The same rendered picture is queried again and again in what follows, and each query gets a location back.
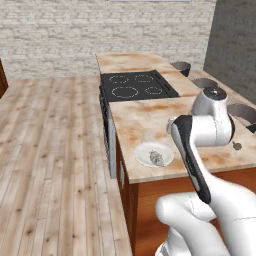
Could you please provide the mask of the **white round plate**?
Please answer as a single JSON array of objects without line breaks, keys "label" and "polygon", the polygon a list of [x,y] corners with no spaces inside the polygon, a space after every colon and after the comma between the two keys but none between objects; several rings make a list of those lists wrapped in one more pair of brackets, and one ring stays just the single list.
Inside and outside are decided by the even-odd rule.
[{"label": "white round plate", "polygon": [[[164,161],[163,166],[156,166],[151,162],[150,152],[152,150],[157,151],[162,155]],[[174,159],[173,150],[169,146],[159,142],[144,142],[138,145],[134,150],[134,156],[136,161],[140,164],[154,168],[165,167]]]}]

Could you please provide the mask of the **grey oven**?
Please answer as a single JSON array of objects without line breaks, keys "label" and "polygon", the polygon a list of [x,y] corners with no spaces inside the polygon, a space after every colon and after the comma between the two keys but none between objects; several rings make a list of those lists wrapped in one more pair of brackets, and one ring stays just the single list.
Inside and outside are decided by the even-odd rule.
[{"label": "grey oven", "polygon": [[116,178],[116,130],[109,103],[102,85],[99,86],[99,101],[103,117],[103,134],[110,178]]}]

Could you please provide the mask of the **grey lumpy food item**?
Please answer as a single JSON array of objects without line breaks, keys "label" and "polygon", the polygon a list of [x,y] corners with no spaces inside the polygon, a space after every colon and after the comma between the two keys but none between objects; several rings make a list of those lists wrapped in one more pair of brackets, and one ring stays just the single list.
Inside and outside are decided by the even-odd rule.
[{"label": "grey lumpy food item", "polygon": [[152,150],[150,152],[150,160],[156,166],[163,166],[164,165],[163,157],[157,151]]}]

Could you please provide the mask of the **black hob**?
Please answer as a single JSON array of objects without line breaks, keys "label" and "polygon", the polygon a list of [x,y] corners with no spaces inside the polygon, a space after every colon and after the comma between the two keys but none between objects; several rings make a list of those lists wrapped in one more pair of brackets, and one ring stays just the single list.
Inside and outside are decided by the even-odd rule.
[{"label": "black hob", "polygon": [[157,70],[106,73],[101,83],[109,102],[176,98],[178,92]]}]

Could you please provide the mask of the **brown wooden cupboard door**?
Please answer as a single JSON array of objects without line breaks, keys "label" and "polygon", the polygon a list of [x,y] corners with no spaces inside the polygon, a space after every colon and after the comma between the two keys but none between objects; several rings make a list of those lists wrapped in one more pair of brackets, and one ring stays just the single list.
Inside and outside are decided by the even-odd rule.
[{"label": "brown wooden cupboard door", "polygon": [[[122,189],[120,180],[120,161],[124,168],[124,188]],[[137,206],[138,206],[138,185],[130,184],[125,167],[124,157],[122,156],[119,143],[116,143],[116,174],[121,196],[121,202],[125,215],[126,226],[129,235],[129,241],[132,254],[135,254],[136,247],[136,223],[137,223]]]}]

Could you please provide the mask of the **grey bar stool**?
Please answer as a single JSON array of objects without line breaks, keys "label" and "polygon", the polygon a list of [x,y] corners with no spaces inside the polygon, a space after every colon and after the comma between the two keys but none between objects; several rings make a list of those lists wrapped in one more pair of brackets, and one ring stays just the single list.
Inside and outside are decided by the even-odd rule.
[{"label": "grey bar stool", "polygon": [[209,78],[197,78],[193,80],[193,83],[198,88],[214,88],[218,86],[218,83]]},{"label": "grey bar stool", "polygon": [[181,74],[183,74],[185,77],[189,75],[191,64],[185,61],[177,61],[172,63],[172,66],[176,68]]},{"label": "grey bar stool", "polygon": [[249,124],[246,126],[246,128],[251,133],[256,132],[256,109],[245,104],[235,103],[228,105],[227,110],[229,114],[248,121]]}]

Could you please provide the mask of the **dark brown wooden cabinet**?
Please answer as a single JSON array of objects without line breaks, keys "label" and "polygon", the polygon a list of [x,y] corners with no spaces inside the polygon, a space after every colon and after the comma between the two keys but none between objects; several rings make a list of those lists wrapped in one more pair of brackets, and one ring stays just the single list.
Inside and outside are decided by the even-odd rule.
[{"label": "dark brown wooden cabinet", "polygon": [[2,61],[0,58],[0,99],[2,98],[2,96],[4,95],[7,89],[8,89],[8,82],[7,82]]}]

